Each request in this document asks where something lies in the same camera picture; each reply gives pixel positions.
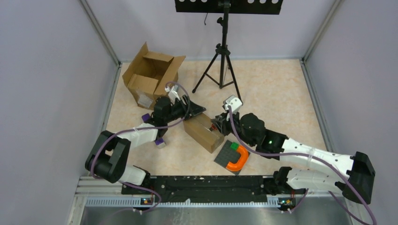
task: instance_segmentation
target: white label on box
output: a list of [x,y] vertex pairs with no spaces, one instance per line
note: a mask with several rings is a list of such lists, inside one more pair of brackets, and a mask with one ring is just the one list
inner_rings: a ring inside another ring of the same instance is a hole
[[149,108],[152,105],[153,100],[150,99],[145,94],[140,94],[138,99],[138,104],[142,105],[145,108]]

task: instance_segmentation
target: tripod knob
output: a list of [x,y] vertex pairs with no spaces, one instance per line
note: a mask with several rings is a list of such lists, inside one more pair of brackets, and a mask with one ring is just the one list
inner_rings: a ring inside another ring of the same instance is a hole
[[217,19],[217,23],[221,24],[221,26],[222,26],[222,17]]

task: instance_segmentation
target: metal frame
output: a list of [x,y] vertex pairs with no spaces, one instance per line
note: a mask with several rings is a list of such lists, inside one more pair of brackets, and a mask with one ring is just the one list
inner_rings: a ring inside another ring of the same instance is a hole
[[[316,88],[314,87],[313,81],[311,74],[309,73],[307,69],[307,62],[310,59],[312,53],[314,52],[315,48],[317,47],[319,41],[322,39],[323,34],[329,27],[334,15],[336,14],[337,10],[340,8],[341,3],[344,0],[335,0],[333,3],[329,13],[325,17],[325,20],[323,21],[322,25],[320,26],[317,34],[315,35],[313,41],[311,42],[308,50],[306,51],[305,55],[303,58],[300,60],[301,68],[303,70],[303,75],[308,87],[308,91],[312,100],[312,103],[314,105],[314,110],[316,117],[319,122],[319,126],[321,128],[321,133],[326,145],[326,148],[328,151],[335,152],[334,144],[332,142],[331,136],[330,136],[330,131],[327,125],[327,122],[325,120],[324,112],[322,110],[322,106],[320,104]],[[100,40],[102,41],[105,49],[111,56],[112,60],[116,65],[119,66],[115,79],[113,82],[112,90],[108,99],[108,105],[106,109],[106,113],[104,116],[104,120],[101,125],[101,130],[104,130],[107,125],[107,121],[109,118],[110,114],[110,109],[112,107],[112,102],[113,98],[115,96],[115,91],[116,91],[116,86],[119,80],[122,64],[120,60],[118,59],[116,53],[114,52],[109,40],[107,39],[103,29],[101,28],[98,20],[96,19],[93,11],[90,8],[90,5],[88,4],[87,0],[79,0],[79,2],[82,5],[82,8],[86,12],[90,22],[93,25],[93,28],[96,30]],[[75,198],[72,203],[72,207],[69,213],[69,219],[68,219],[68,225],[80,225],[81,219],[83,218],[83,212],[84,212],[84,207],[87,202],[87,198],[91,196],[120,196],[121,195],[121,187],[122,185],[120,183],[115,183],[111,184],[107,181],[104,180],[95,180],[92,177],[81,177],[79,184],[76,189],[75,193]],[[329,196],[328,192],[312,192],[308,197],[325,197]],[[367,214],[366,211],[364,211],[363,207],[360,207],[359,204],[350,202],[346,200],[346,205],[348,209],[356,215],[358,218],[363,219]],[[359,224],[356,220],[352,219],[352,224],[356,225]]]

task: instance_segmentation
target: beige tabletop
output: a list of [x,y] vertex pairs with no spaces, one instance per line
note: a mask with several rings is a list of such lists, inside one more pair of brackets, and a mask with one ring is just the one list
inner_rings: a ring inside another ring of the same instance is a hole
[[[180,67],[179,80],[189,92],[191,100],[204,106],[210,118],[224,112],[223,100],[232,94],[235,87],[223,89],[205,78],[195,94],[192,89],[206,69],[209,61],[185,61]],[[128,68],[122,66],[115,98],[107,124],[107,130],[117,132],[142,123],[141,116],[150,110],[137,106],[133,96],[124,86],[122,74]],[[235,60],[232,62],[244,105],[241,116],[254,113],[265,122],[267,129],[286,134],[296,141],[325,149],[319,124],[315,116],[303,72],[298,60]],[[209,71],[219,79],[220,62],[216,61]],[[229,71],[225,83],[232,81]],[[130,151],[128,164],[136,165],[152,175],[232,175],[213,160],[221,146],[213,154],[207,152],[184,132],[183,124],[170,128],[164,135],[166,147],[158,149],[153,142]],[[235,141],[233,135],[225,137]],[[287,162],[251,154],[241,175],[271,175],[281,166],[295,166]]]

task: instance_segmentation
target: music stand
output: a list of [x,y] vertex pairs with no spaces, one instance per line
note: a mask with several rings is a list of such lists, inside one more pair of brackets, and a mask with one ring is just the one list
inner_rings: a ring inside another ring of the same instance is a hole
[[[196,84],[192,93],[196,92],[205,76],[208,76],[214,83],[216,83],[220,89],[234,84],[238,98],[242,100],[239,93],[239,88],[237,87],[237,81],[235,78],[234,70],[232,68],[232,63],[230,59],[231,52],[228,50],[227,45],[227,33],[228,33],[228,16],[229,13],[233,14],[267,14],[267,15],[278,15],[281,11],[283,0],[279,0],[277,3],[272,3],[272,0],[252,0],[249,3],[248,0],[207,0],[203,2],[202,0],[175,0],[176,11],[186,12],[186,13],[224,13],[224,17],[217,19],[217,23],[222,26],[222,43],[218,43],[215,47],[215,55],[211,60],[210,64],[207,66],[199,82]],[[221,69],[220,69],[220,81],[217,82],[212,78],[207,72],[211,68],[215,59],[218,55],[221,55]],[[231,70],[232,80],[231,82],[224,84],[224,65],[225,59],[227,59],[228,68]]]

